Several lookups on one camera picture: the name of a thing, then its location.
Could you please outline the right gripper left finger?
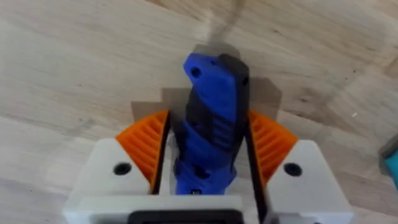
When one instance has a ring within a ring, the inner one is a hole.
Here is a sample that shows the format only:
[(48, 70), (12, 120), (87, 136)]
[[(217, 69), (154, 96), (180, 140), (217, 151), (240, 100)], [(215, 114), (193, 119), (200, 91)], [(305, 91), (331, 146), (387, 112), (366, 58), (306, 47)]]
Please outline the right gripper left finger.
[(100, 139), (73, 192), (83, 197), (158, 193), (169, 130), (169, 111), (163, 110)]

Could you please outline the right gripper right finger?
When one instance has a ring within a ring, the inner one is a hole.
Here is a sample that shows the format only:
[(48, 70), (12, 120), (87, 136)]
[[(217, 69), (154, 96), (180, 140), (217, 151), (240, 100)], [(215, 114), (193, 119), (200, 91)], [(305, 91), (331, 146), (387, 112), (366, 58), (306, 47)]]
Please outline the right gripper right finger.
[(318, 144), (249, 111), (246, 133), (259, 223), (345, 224), (354, 217)]

